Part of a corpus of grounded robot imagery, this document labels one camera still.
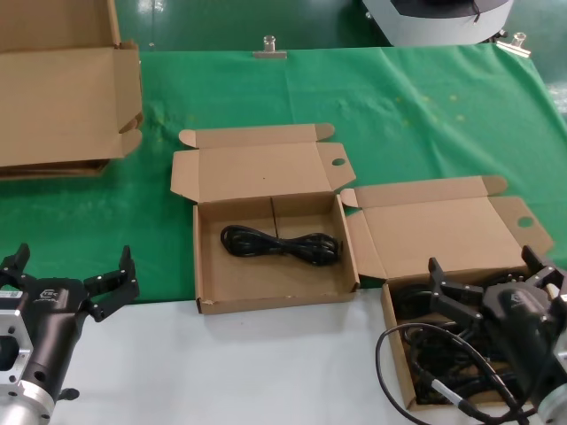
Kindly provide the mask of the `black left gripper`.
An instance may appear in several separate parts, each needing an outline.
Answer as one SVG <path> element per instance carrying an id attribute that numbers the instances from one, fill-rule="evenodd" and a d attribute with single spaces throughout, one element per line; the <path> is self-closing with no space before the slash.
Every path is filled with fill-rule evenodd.
<path id="1" fill-rule="evenodd" d="M 4 257 L 0 286 L 24 292 L 21 314 L 33 351 L 23 380 L 57 397 L 63 388 L 87 312 L 95 322 L 101 322 L 132 303 L 140 294 L 136 266 L 128 245 L 123 247 L 117 270 L 83 282 L 26 276 L 24 269 L 29 258 L 27 243 L 22 243 L 14 254 Z"/>

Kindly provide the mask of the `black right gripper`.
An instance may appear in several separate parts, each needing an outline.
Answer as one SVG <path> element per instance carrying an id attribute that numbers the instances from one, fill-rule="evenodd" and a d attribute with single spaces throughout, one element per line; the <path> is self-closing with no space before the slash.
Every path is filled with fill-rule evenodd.
<path id="1" fill-rule="evenodd" d="M 542 289 L 552 284 L 565 292 L 566 271 L 529 245 L 522 248 L 521 256 L 529 270 L 527 283 L 494 285 L 485 295 L 482 287 L 451 281 L 438 261 L 430 258 L 430 309 L 449 320 L 484 317 L 489 336 L 513 368 L 522 392 L 545 398 L 559 386 L 559 366 L 550 354 L 550 301 Z"/>

